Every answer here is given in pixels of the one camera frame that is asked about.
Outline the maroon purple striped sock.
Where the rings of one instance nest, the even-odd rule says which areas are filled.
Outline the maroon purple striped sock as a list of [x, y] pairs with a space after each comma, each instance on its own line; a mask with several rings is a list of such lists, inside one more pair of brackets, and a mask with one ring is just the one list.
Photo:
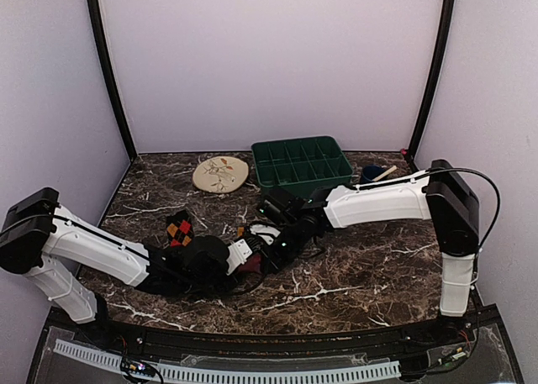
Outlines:
[[251, 254], [247, 257], [245, 264], [238, 266], [236, 273], [256, 273], [261, 274], [262, 250], [265, 246], [265, 241], [251, 233], [247, 228], [243, 228], [240, 238], [245, 241]]

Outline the green compartment tray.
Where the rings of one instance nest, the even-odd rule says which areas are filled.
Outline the green compartment tray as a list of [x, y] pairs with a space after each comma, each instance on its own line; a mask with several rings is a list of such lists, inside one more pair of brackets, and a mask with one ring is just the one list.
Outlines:
[[351, 181], [353, 169], [331, 136], [257, 142], [251, 145], [262, 193], [280, 187], [299, 197]]

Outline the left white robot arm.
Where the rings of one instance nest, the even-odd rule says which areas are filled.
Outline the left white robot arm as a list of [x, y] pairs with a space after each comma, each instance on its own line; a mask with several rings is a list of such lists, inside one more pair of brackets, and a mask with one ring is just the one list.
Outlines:
[[1, 267], [25, 276], [101, 347], [119, 339], [106, 302], [85, 288], [64, 259], [106, 273], [141, 292], [179, 297], [194, 292], [231, 291], [235, 273], [253, 251], [240, 239], [227, 245], [214, 236], [196, 236], [184, 249], [160, 250], [121, 239], [75, 216], [46, 187], [13, 205], [1, 229]]

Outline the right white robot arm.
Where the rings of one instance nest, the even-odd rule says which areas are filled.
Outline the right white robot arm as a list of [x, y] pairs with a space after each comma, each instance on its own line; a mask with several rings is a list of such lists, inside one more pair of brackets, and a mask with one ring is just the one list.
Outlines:
[[278, 236], [264, 249], [272, 271], [296, 260], [304, 246], [328, 231], [356, 224], [419, 219], [432, 222], [442, 256], [441, 317], [429, 328], [437, 345], [447, 345], [462, 330], [470, 291], [477, 281], [477, 258], [487, 234], [479, 232], [478, 196], [462, 178], [480, 171], [434, 160], [409, 176], [369, 184], [320, 188], [308, 198], [275, 187], [259, 211], [277, 226]]

